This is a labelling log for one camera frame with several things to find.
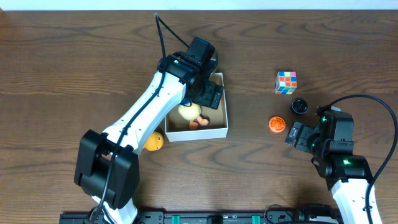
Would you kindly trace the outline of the orange yellow rubber toy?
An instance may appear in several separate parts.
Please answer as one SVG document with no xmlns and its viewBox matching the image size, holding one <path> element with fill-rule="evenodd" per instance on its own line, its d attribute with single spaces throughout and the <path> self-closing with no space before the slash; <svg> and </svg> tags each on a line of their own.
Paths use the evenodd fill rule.
<svg viewBox="0 0 398 224">
<path fill-rule="evenodd" d="M 161 149 L 163 145 L 163 135 L 158 132 L 153 132 L 144 144 L 144 149 L 147 149 L 148 151 L 157 151 Z"/>
</svg>

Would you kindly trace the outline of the white cardboard box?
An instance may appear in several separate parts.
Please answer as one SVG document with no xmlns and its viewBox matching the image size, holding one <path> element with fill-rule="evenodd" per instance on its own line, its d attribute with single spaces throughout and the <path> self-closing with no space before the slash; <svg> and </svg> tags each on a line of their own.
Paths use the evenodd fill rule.
<svg viewBox="0 0 398 224">
<path fill-rule="evenodd" d="M 208 126 L 189 129 L 189 121 L 183 119 L 175 106 L 165 117 L 165 135 L 170 142 L 225 138 L 228 133 L 228 114 L 225 91 L 217 110 L 201 106 L 201 115 L 209 120 Z"/>
</svg>

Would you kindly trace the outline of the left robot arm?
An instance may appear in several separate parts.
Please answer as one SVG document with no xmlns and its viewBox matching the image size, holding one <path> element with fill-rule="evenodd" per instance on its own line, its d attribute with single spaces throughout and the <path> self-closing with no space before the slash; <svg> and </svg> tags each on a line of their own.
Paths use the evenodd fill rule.
<svg viewBox="0 0 398 224">
<path fill-rule="evenodd" d="M 108 223 L 132 223 L 132 199 L 139 185 L 139 155 L 164 117 L 181 102 L 217 109 L 223 86 L 209 79 L 218 56 L 198 58 L 175 52 L 162 58 L 152 82 L 133 106 L 102 133 L 88 130 L 80 140 L 75 183 L 98 203 L 86 223 L 103 214 Z"/>
</svg>

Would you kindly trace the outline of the colourful puzzle cube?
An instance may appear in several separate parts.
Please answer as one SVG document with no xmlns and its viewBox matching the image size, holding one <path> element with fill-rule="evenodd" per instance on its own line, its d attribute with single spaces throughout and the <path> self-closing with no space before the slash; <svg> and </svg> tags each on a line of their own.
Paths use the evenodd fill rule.
<svg viewBox="0 0 398 224">
<path fill-rule="evenodd" d="M 297 74 L 295 72 L 278 72 L 275 76 L 275 93 L 291 95 L 297 89 Z"/>
</svg>

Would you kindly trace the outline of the plush duck toy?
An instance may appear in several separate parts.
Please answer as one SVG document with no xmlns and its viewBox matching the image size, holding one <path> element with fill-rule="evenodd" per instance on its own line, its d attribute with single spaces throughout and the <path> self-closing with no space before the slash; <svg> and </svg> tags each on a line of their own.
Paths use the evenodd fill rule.
<svg viewBox="0 0 398 224">
<path fill-rule="evenodd" d="M 189 130 L 197 130 L 200 126 L 208 126 L 209 120 L 201 115 L 201 106 L 190 100 L 182 100 L 178 113 L 189 121 Z"/>
</svg>

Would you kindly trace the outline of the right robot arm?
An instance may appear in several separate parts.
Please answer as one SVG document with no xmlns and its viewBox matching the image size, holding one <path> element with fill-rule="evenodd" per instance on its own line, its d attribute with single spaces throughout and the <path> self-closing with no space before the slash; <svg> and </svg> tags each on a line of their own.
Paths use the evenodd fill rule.
<svg viewBox="0 0 398 224">
<path fill-rule="evenodd" d="M 294 122 L 285 143 L 312 155 L 312 164 L 326 180 L 343 223 L 381 223 L 373 175 L 363 156 L 353 154 L 354 120 L 351 114 L 326 110 L 315 127 Z"/>
</svg>

